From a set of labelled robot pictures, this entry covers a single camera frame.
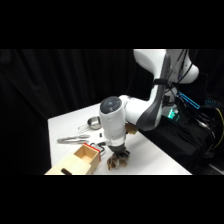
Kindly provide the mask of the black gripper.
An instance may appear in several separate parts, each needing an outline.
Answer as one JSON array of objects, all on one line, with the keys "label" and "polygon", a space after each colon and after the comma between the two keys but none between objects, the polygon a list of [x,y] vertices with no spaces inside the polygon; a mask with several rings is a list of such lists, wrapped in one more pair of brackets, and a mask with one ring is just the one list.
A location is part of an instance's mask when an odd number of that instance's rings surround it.
[{"label": "black gripper", "polygon": [[124,159],[128,160],[130,157],[130,152],[126,149],[125,144],[119,146],[110,146],[109,149],[114,153],[113,159],[115,161],[119,160],[118,156],[123,156]]}]

